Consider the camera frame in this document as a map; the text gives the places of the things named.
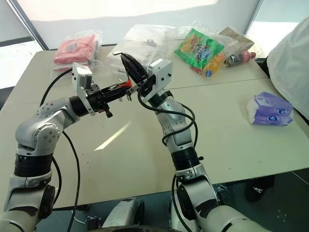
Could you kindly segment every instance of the purple tissue pack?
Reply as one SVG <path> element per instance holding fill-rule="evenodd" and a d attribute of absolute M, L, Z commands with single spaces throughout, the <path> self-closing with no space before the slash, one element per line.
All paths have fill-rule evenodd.
<path fill-rule="evenodd" d="M 251 124 L 286 126 L 293 121 L 292 104 L 267 92 L 255 95 L 247 112 Z"/>

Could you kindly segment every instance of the plastic bag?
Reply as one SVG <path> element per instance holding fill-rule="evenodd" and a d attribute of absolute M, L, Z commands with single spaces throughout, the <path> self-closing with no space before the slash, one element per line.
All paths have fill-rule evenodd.
<path fill-rule="evenodd" d="M 230 54 L 225 58 L 224 64 L 226 67 L 245 64 L 249 62 L 250 59 L 259 58 L 263 55 L 262 49 L 255 45 L 250 38 L 237 33 L 230 27 L 222 30 L 220 34 L 237 40 L 237 43 L 231 48 L 233 54 Z"/>
<path fill-rule="evenodd" d="M 278 92 L 309 119 L 309 17 L 269 53 L 270 79 Z"/>
<path fill-rule="evenodd" d="M 102 66 L 98 60 L 98 49 L 102 44 L 102 32 L 88 30 L 67 37 L 56 51 L 52 63 L 51 81 L 72 68 L 73 62 L 88 66 L 91 71 Z"/>
<path fill-rule="evenodd" d="M 294 119 L 292 104 L 268 92 L 255 95 L 246 108 L 251 124 L 286 126 Z"/>
<path fill-rule="evenodd" d="M 169 37 L 165 32 L 174 27 L 164 25 L 134 25 L 124 36 L 122 42 L 107 55 L 106 63 L 117 76 L 122 76 L 125 69 L 120 56 L 114 56 L 113 52 L 122 51 L 133 56 L 148 70 L 149 64 L 159 58 L 166 57 Z"/>
<path fill-rule="evenodd" d="M 169 36 L 180 39 L 187 31 L 188 27 L 184 27 L 169 33 Z M 236 44 L 235 39 L 220 35 L 195 22 L 174 53 L 188 63 L 191 69 L 210 77 L 219 70 L 224 59 L 232 54 Z"/>

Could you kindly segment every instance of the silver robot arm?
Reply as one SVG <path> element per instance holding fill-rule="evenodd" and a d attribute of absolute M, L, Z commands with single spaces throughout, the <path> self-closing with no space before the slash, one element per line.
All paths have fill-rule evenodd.
<path fill-rule="evenodd" d="M 53 153 L 63 130 L 87 114 L 105 112 L 111 117 L 107 103 L 124 96 L 131 87 L 128 81 L 99 89 L 96 84 L 91 85 L 89 68 L 77 63 L 73 73 L 77 96 L 43 104 L 16 130 L 15 169 L 0 215 L 0 231 L 32 232 L 41 219 L 52 213 L 55 187 L 48 183 Z"/>
<path fill-rule="evenodd" d="M 138 65 L 132 68 L 136 60 L 130 55 L 122 53 L 121 56 L 127 74 L 138 83 L 130 91 L 139 91 L 143 103 L 148 102 L 156 109 L 184 113 L 184 107 L 171 93 L 163 91 L 171 81 L 172 63 L 169 60 L 160 59 L 152 63 L 147 75 L 146 71 L 136 71 L 141 69 Z M 187 126 L 185 116 L 162 112 L 156 112 L 156 115 L 164 135 Z M 189 129 L 167 137 L 166 145 L 176 169 L 176 179 L 181 183 L 176 190 L 178 206 L 192 231 L 199 232 L 201 228 L 204 232 L 268 232 L 237 210 L 219 205 L 216 192 L 197 157 Z M 172 228 L 186 232 L 173 210 L 172 205 Z"/>

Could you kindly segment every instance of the gray floor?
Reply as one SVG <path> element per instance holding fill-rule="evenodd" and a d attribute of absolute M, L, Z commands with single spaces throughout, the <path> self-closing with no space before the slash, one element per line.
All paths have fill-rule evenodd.
<path fill-rule="evenodd" d="M 296 173 L 309 181 L 309 169 Z M 309 231 L 309 186 L 293 173 L 277 175 L 275 187 L 268 189 L 265 196 L 257 203 L 249 203 L 245 200 L 244 185 L 245 183 L 240 183 L 228 187 L 228 195 L 225 196 L 228 204 L 271 231 Z M 145 202 L 144 224 L 157 227 L 169 226 L 169 192 L 140 196 L 139 199 Z M 89 211 L 79 211 L 76 217 L 81 221 L 84 221 L 88 215 L 106 218 L 117 202 L 92 204 Z M 66 231 L 70 216 L 71 211 L 55 211 L 49 218 L 38 224 L 37 231 Z M 71 231 L 84 232 L 86 226 L 75 221 Z"/>

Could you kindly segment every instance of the white wall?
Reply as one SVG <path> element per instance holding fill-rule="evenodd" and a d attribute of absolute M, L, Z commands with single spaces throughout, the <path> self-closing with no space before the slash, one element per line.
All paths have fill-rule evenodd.
<path fill-rule="evenodd" d="M 247 35 L 262 47 L 266 57 L 308 16 L 308 0 L 263 0 Z"/>
<path fill-rule="evenodd" d="M 0 42 L 28 36 L 28 32 L 6 1 L 0 0 Z"/>
<path fill-rule="evenodd" d="M 121 41 L 135 24 L 188 26 L 195 20 L 214 30 L 244 32 L 258 0 L 18 0 L 49 48 L 70 34 L 103 31 L 103 43 Z"/>

